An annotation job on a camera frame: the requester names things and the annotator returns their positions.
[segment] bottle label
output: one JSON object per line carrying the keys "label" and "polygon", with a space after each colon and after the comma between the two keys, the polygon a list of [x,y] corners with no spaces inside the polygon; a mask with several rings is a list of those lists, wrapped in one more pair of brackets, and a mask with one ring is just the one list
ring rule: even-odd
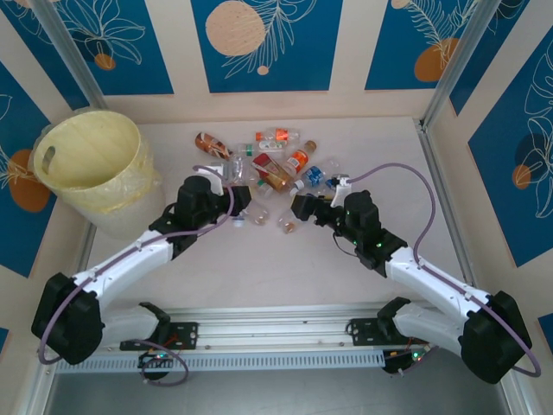
{"label": "bottle label", "polygon": [[288,141],[288,130],[284,128],[275,129],[275,139],[277,141]]}
{"label": "bottle label", "polygon": [[305,151],[298,150],[296,151],[292,157],[288,159],[288,163],[291,164],[294,169],[296,169],[296,173],[299,173],[301,169],[303,169],[303,166],[305,166],[309,161],[309,156]]}
{"label": "bottle label", "polygon": [[319,186],[319,183],[325,178],[322,171],[317,166],[308,169],[308,171],[305,172],[305,176],[308,178],[308,182],[312,188]]}

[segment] metal frame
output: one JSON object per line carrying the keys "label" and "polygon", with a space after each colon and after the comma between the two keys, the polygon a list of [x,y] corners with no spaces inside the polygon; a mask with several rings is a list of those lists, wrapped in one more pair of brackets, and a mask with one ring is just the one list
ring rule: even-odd
{"label": "metal frame", "polygon": [[[445,216],[454,248],[464,273],[470,284],[476,285],[471,261],[463,242],[454,208],[450,202],[447,185],[442,170],[435,157],[433,141],[429,127],[438,116],[440,109],[447,102],[449,94],[461,76],[468,59],[478,41],[486,30],[487,23],[493,16],[501,0],[480,2],[473,18],[467,25],[461,42],[446,67],[439,81],[435,94],[425,111],[422,121],[415,120],[421,146],[429,165],[430,174],[435,184],[436,193]],[[63,23],[48,0],[29,0],[36,18],[45,29],[52,43],[66,63],[71,74],[81,87],[92,106],[106,108],[102,92],[93,78],[88,66],[65,30]],[[87,267],[92,250],[96,228],[87,226],[78,258],[77,271]],[[196,321],[201,323],[202,331],[198,339],[197,355],[212,357],[241,353],[260,357],[281,354],[282,352],[303,354],[330,353],[340,356],[353,351],[352,339],[345,333],[346,323],[352,317],[374,317],[383,304],[357,304],[317,307],[274,307],[262,309],[218,309],[218,310],[170,310],[175,321]],[[366,353],[373,353],[372,348],[364,348]],[[98,359],[129,359],[126,352],[114,352],[111,349],[99,351]],[[44,411],[53,373],[56,367],[36,365],[32,387],[25,397],[18,413],[38,415]],[[531,386],[521,381],[514,373],[509,373],[501,381],[512,413],[532,414],[537,412],[538,403]]]}

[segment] white table surface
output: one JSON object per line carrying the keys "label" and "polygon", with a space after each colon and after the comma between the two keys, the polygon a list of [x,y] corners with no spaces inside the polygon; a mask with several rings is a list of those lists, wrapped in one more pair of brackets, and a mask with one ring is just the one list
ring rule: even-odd
{"label": "white table surface", "polygon": [[[313,139],[318,143],[313,162],[337,156],[343,172],[351,177],[382,163],[400,162],[430,178],[411,118],[146,124],[140,129],[151,143],[170,203],[175,201],[184,179],[194,173],[194,164],[216,161],[195,148],[198,132],[209,132],[232,146],[252,141],[255,131],[271,126],[299,128],[302,141]],[[419,179],[402,169],[388,169],[353,185],[353,191],[365,188],[379,207],[383,226],[412,245],[429,218],[429,196]],[[151,301],[162,308],[263,307],[385,302],[396,296],[419,298],[340,252],[329,228],[310,225],[297,233],[282,233],[277,218],[290,202],[286,195],[269,199],[266,204],[272,217],[264,227],[246,223],[243,228],[235,228],[228,221],[200,238],[178,259],[132,285],[114,306]],[[345,240],[339,241],[352,250]],[[98,231],[89,265],[128,243]],[[461,277],[440,208],[421,254]]]}

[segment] wall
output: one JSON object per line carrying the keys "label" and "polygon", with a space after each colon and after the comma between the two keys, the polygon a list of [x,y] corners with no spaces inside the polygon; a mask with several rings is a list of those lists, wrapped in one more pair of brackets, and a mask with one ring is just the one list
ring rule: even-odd
{"label": "wall", "polygon": [[0,412],[8,414],[38,365],[30,326],[42,288],[57,271],[73,271],[84,221],[27,169],[41,129],[71,114],[68,96],[1,12],[0,37]]}
{"label": "wall", "polygon": [[[53,46],[22,3],[0,0],[0,9],[61,93],[74,93],[60,62],[44,56]],[[420,117],[476,4],[53,2],[109,107],[142,124]]]}
{"label": "wall", "polygon": [[[535,388],[545,408],[553,405],[553,396],[550,393],[553,355],[544,340],[537,318],[553,311],[550,297],[553,289],[550,272],[553,252],[548,251],[529,262],[515,265],[467,143],[551,29],[552,19],[553,7],[549,0],[530,0],[459,115],[456,116],[453,106],[447,104],[430,130],[478,281],[488,291],[503,290],[511,293],[526,321],[534,342],[532,350],[542,364],[543,375],[535,380],[524,377],[521,380],[529,382]],[[510,103],[512,106],[518,105],[523,114],[526,91],[527,88],[520,92],[520,103],[515,100]],[[495,163],[502,157],[502,150],[510,145],[509,130],[515,128],[514,122],[513,116],[505,115],[501,119],[500,128],[489,131],[490,143],[495,145],[495,150],[489,150],[484,157],[489,163]],[[505,160],[505,163],[511,163],[512,169],[515,168],[512,159]],[[505,180],[510,182],[511,175]],[[508,199],[507,195],[501,202],[512,211],[518,212],[518,205]],[[543,227],[533,236],[521,234],[520,238],[528,244],[532,244],[533,239],[550,239],[549,227],[550,221],[544,221]],[[531,368],[526,359],[523,363]]]}

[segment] white line drawing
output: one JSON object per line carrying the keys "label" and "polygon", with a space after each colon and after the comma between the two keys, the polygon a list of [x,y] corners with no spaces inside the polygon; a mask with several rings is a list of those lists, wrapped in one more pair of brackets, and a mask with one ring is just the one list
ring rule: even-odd
{"label": "white line drawing", "polygon": [[501,2],[498,9],[495,11],[492,20],[487,25],[487,28],[495,35],[498,29],[499,20],[511,20],[518,16],[520,10],[522,10],[522,5],[526,0],[516,0],[517,3],[509,4]]}
{"label": "white line drawing", "polygon": [[553,41],[534,69],[524,101],[524,113],[529,116],[531,150],[517,166],[514,184],[518,188],[536,185],[536,218],[544,219],[553,213]]}
{"label": "white line drawing", "polygon": [[441,0],[391,0],[394,9],[405,9],[411,13],[411,21],[416,31],[422,33],[426,42],[440,51],[441,67],[445,68],[451,50],[452,40],[463,29],[480,0],[457,0],[449,14],[443,10]]}
{"label": "white line drawing", "polygon": [[[0,94],[0,121],[8,114],[12,98],[6,94]],[[17,182],[19,177],[37,181],[35,175],[12,162],[0,146],[0,188],[5,188],[10,181]]]}
{"label": "white line drawing", "polygon": [[[309,2],[307,8],[301,7]],[[317,0],[228,0],[221,3],[206,21],[212,46],[224,54],[228,67],[225,79],[246,70],[266,75],[287,44],[294,46],[292,24],[315,7]]]}
{"label": "white line drawing", "polygon": [[[3,1],[29,33],[51,44],[31,9],[15,0]],[[94,61],[104,70],[115,67],[116,56],[142,63],[142,55],[132,42],[143,38],[146,28],[119,17],[119,0],[59,0],[53,5],[86,61]],[[36,22],[38,29],[29,22]]]}
{"label": "white line drawing", "polygon": [[10,12],[17,17],[19,23],[27,30],[31,35],[37,36],[40,40],[51,45],[52,42],[48,38],[48,35],[44,32],[41,24],[36,19],[35,13],[30,8],[26,1],[22,0],[3,0],[6,7]]}

